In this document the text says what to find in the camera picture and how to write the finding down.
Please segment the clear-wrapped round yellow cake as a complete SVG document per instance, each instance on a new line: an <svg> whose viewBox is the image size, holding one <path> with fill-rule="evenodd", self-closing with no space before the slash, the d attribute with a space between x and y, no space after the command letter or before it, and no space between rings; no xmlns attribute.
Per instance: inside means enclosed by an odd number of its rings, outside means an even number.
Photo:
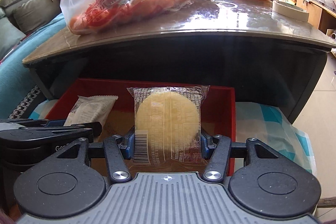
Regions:
<svg viewBox="0 0 336 224"><path fill-rule="evenodd" d="M208 86L128 88L134 99L136 165L202 162L201 105Z"/></svg>

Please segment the white printed snack packet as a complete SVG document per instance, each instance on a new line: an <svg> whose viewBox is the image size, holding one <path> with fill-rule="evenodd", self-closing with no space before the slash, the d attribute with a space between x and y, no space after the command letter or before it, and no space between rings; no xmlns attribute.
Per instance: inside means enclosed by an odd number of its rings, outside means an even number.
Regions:
<svg viewBox="0 0 336 224"><path fill-rule="evenodd" d="M117 100L118 96L78 96L78 100L64 122L64 126L99 122L101 125L100 132L94 133L94 140L97 141L102 133L102 128L108 115Z"/></svg>

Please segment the grey sofa cushion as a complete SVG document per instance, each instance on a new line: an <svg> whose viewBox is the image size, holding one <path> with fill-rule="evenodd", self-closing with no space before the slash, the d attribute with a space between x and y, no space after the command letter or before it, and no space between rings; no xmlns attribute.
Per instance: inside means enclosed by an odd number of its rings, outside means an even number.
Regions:
<svg viewBox="0 0 336 224"><path fill-rule="evenodd" d="M61 13L60 0L1 0L9 21L29 34Z"/></svg>

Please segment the dark coffee table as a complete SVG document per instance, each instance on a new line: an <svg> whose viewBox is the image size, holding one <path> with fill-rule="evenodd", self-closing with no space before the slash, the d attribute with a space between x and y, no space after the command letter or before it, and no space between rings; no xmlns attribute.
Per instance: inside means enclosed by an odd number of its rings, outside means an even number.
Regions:
<svg viewBox="0 0 336 224"><path fill-rule="evenodd" d="M279 107L293 122L335 41L272 2L196 0L177 12L77 36L60 30L23 59L59 97L76 77L232 87L239 102Z"/></svg>

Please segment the white tape roll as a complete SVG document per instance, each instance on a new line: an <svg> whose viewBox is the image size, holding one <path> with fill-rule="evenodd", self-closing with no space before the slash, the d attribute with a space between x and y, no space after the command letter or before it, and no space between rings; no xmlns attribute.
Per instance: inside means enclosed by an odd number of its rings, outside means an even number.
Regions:
<svg viewBox="0 0 336 224"><path fill-rule="evenodd" d="M304 9L282 1L274 0L272 3L272 10L278 14L302 22L307 22L309 19L309 13Z"/></svg>

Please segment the red cardboard box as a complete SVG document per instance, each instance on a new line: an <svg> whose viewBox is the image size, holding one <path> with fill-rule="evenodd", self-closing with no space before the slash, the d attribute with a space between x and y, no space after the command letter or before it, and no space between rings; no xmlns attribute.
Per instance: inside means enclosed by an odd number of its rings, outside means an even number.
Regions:
<svg viewBox="0 0 336 224"><path fill-rule="evenodd" d="M155 83L126 80L77 79L47 114L49 120L66 119L78 96L118 96L99 137L99 141L114 134L124 136L134 126L134 99L127 88L185 86L176 83ZM236 139L234 88L210 86L201 105L202 128L209 135L224 135Z"/></svg>

